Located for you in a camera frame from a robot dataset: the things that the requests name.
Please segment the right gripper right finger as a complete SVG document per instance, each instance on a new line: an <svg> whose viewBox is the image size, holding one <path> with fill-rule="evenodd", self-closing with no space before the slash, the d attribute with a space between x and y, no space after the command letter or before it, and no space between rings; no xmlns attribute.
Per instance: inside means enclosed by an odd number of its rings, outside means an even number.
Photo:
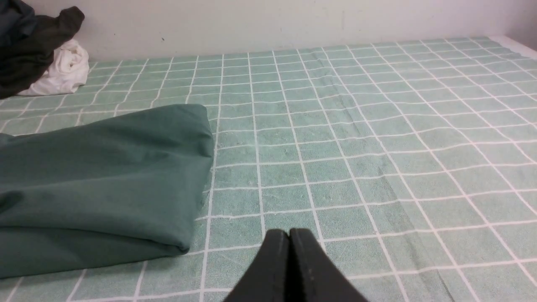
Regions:
<svg viewBox="0 0 537 302"><path fill-rule="evenodd" d="M289 232L289 302L366 302L307 228Z"/></svg>

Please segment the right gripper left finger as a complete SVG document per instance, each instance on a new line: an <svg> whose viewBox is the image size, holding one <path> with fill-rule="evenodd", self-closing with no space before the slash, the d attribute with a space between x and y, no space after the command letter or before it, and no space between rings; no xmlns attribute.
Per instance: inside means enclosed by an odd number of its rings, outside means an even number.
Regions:
<svg viewBox="0 0 537 302"><path fill-rule="evenodd" d="M253 262L225 302L283 302L289 258L289 237L280 229L266 232Z"/></svg>

